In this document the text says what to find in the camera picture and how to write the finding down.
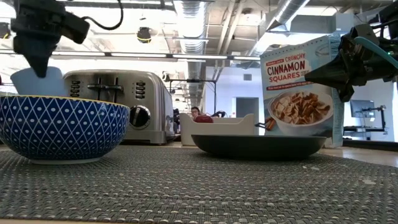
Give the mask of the grey woven placemat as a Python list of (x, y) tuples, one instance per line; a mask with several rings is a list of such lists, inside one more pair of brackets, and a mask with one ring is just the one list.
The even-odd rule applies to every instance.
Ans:
[(42, 166), (0, 151), (0, 220), (137, 224), (398, 224), (398, 168), (315, 154), (220, 159), (120, 147)]

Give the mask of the black hanging ceiling device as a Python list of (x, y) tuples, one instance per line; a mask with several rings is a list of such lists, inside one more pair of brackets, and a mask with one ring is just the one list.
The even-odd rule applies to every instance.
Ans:
[(136, 36), (137, 40), (143, 44), (148, 44), (152, 40), (149, 27), (140, 27)]

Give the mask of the silver ventilation duct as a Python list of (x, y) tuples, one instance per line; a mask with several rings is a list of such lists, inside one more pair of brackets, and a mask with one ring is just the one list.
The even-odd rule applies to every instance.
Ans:
[[(177, 27), (183, 54), (203, 55), (205, 53), (206, 19), (209, 2), (197, 0), (173, 0), (177, 13)], [(187, 62), (188, 79), (200, 79), (201, 62)], [(203, 87), (193, 85), (188, 87), (191, 106), (198, 106)]]
[(272, 45), (272, 29), (282, 26), (285, 31), (290, 30), (291, 22), (298, 11), (307, 5), (310, 0), (279, 0), (277, 8), (266, 16), (264, 33), (247, 53), (247, 56), (257, 57), (263, 54)]

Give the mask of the cinnamon squares cereal bag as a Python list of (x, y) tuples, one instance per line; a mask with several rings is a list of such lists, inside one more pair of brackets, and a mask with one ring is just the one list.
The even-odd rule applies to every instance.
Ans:
[(337, 90), (305, 79), (336, 57), (339, 44), (338, 35), (325, 35), (261, 55), (266, 135), (324, 136), (326, 147), (342, 146)]

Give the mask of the silver four-slot toaster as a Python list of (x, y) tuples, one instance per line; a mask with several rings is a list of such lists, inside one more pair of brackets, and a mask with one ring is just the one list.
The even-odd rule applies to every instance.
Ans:
[(172, 96), (161, 78), (137, 70), (76, 70), (63, 76), (72, 97), (130, 108), (125, 141), (165, 144), (175, 137)]

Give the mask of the light blue cup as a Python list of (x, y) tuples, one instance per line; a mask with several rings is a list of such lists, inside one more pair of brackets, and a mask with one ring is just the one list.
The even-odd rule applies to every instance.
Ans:
[(47, 67), (44, 78), (39, 78), (32, 68), (25, 68), (11, 75), (19, 95), (68, 96), (62, 71), (57, 67)]

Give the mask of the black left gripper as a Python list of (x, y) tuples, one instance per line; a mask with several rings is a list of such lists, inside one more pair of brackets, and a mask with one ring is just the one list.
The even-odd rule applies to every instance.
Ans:
[(56, 0), (14, 0), (14, 9), (14, 51), (24, 56), (39, 78), (45, 78), (49, 58), (61, 37), (65, 6)]

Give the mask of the black aluminium table frame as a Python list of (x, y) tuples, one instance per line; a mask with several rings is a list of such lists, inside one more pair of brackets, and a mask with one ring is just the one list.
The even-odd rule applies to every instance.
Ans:
[(398, 142), (391, 142), (391, 141), (362, 141), (362, 140), (344, 139), (343, 146), (361, 148), (361, 149), (398, 152)]

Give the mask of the black pole frame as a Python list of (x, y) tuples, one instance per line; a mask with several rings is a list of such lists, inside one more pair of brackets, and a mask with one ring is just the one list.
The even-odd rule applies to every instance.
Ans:
[(216, 80), (201, 80), (196, 78), (189, 78), (189, 79), (170, 79), (169, 80), (169, 92), (172, 93), (172, 82), (185, 82), (185, 83), (206, 83), (210, 82), (213, 84), (214, 87), (214, 105), (213, 105), (213, 112), (216, 113), (216, 104), (217, 104), (217, 87), (216, 87)]

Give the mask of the pale plastic tray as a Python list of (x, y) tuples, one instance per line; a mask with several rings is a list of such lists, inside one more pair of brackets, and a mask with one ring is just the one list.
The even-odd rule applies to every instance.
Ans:
[(180, 114), (180, 135), (183, 146), (195, 146), (192, 134), (255, 135), (254, 114), (243, 118), (213, 118), (213, 123), (197, 123), (186, 113)]

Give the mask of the blue patterned bowl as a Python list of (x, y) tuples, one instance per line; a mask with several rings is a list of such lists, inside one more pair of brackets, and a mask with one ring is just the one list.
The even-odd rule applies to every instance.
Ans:
[(0, 140), (38, 163), (97, 161), (124, 139), (128, 106), (81, 98), (0, 96)]

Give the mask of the black plate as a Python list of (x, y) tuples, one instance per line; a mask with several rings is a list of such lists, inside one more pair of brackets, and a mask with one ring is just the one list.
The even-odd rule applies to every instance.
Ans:
[(193, 134), (202, 151), (218, 157), (250, 160), (304, 159), (318, 152), (323, 136), (258, 136)]

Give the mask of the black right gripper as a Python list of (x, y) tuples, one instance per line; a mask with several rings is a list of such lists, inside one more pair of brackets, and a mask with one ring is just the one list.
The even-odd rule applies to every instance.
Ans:
[(331, 87), (333, 102), (345, 103), (353, 96), (354, 86), (398, 79), (398, 39), (377, 40), (375, 44), (365, 37), (343, 35), (339, 57), (307, 73), (305, 80)]

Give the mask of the ceiling light bar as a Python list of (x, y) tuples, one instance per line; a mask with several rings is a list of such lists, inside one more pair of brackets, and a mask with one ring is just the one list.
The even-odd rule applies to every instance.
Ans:
[(242, 60), (260, 61), (260, 57), (239, 55), (198, 55), (198, 54), (155, 54), (155, 53), (129, 53), (129, 52), (77, 52), (77, 51), (54, 51), (53, 56), (68, 57), (123, 57), (123, 58), (176, 58), (195, 60)]

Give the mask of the computer monitor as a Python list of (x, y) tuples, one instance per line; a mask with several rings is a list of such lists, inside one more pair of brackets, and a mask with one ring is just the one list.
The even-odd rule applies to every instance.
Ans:
[(351, 100), (351, 116), (354, 118), (375, 118), (374, 102), (372, 100)]

